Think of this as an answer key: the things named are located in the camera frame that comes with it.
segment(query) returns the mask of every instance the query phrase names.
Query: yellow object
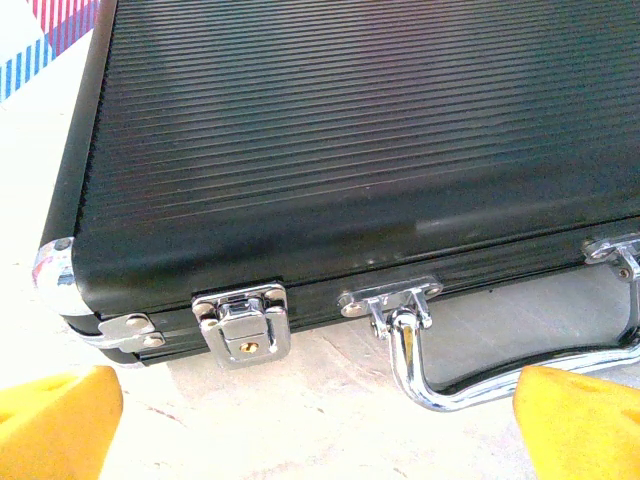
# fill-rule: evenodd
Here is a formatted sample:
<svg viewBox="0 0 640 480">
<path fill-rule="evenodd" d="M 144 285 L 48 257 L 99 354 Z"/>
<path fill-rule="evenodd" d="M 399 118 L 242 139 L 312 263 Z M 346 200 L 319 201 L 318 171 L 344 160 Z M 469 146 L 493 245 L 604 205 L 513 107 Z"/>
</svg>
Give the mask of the yellow object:
<svg viewBox="0 0 640 480">
<path fill-rule="evenodd" d="M 640 390 L 527 367 L 513 403 L 539 480 L 640 479 Z"/>
<path fill-rule="evenodd" d="M 0 391 L 0 478 L 98 478 L 121 414 L 111 367 Z"/>
</svg>

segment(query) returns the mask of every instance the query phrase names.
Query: chrome handle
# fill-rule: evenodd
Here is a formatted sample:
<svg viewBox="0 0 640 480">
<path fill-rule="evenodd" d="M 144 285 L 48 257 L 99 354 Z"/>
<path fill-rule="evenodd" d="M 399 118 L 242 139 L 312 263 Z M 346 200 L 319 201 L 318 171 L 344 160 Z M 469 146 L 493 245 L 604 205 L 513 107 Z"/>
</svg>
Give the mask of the chrome handle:
<svg viewBox="0 0 640 480">
<path fill-rule="evenodd" d="M 483 380 L 470 386 L 452 385 L 448 390 L 455 393 L 450 394 L 437 392 L 428 384 L 422 362 L 421 335 L 432 323 L 426 300 L 442 290 L 442 285 L 433 277 L 407 282 L 412 285 L 403 291 L 393 291 L 394 286 L 387 286 L 347 294 L 341 297 L 340 304 L 343 315 L 356 316 L 352 312 L 370 315 L 375 334 L 389 341 L 396 382 L 414 402 L 431 410 L 451 412 L 512 395 L 520 372 L 526 365 L 589 373 L 639 362 L 640 266 L 634 258 L 639 253 L 638 246 L 640 235 L 633 234 L 596 242 L 584 248 L 586 263 L 609 263 L 617 278 L 630 286 L 629 321 L 616 348 L 591 347 L 578 353 L 575 350 L 571 353 L 549 352 L 544 361 L 540 361 L 539 355 L 524 358 L 515 366 L 506 364 L 481 372 L 475 378 Z M 394 308 L 385 311 L 385 304 L 390 303 L 394 304 Z"/>
</svg>

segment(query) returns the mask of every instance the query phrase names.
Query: brass keyhole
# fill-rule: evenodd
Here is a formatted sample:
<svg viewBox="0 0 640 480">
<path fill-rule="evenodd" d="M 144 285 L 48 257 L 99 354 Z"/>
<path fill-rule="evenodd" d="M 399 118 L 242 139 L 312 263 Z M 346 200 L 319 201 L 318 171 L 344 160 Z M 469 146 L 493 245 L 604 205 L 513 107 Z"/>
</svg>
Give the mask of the brass keyhole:
<svg viewBox="0 0 640 480">
<path fill-rule="evenodd" d="M 256 353 L 258 351 L 258 344 L 254 342 L 243 343 L 240 345 L 240 351 L 242 353 Z"/>
</svg>

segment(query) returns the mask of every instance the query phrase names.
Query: case latch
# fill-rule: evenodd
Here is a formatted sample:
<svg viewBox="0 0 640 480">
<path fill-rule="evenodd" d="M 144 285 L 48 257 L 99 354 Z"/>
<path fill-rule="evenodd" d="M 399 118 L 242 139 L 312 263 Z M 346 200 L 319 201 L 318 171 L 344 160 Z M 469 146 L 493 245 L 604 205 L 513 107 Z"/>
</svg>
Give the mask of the case latch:
<svg viewBox="0 0 640 480">
<path fill-rule="evenodd" d="M 287 295 L 277 283 L 193 299 L 200 332 L 221 366 L 278 360 L 291 347 Z"/>
</svg>

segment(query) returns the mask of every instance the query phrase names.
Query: white floor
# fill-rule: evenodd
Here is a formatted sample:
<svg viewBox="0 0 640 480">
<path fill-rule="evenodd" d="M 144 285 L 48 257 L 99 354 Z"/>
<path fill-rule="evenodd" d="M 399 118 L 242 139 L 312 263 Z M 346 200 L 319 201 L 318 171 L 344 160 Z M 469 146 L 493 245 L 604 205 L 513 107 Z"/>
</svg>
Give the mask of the white floor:
<svg viewBox="0 0 640 480">
<path fill-rule="evenodd" d="M 88 40 L 0 104 L 0 388 L 105 363 L 39 303 L 30 281 Z M 439 325 L 473 313 L 494 332 L 509 319 L 560 331 L 577 316 L 573 331 L 588 335 L 582 327 L 623 322 L 627 296 L 606 269 L 591 269 L 433 310 Z M 458 339 L 463 353 L 508 351 L 474 331 Z M 104 479 L 535 478 L 510 400 L 444 415 L 421 409 L 394 385 L 386 346 L 366 322 L 296 334 L 285 360 L 247 370 L 223 372 L 201 355 L 118 376 L 125 411 Z M 604 376 L 640 386 L 640 366 Z"/>
</svg>

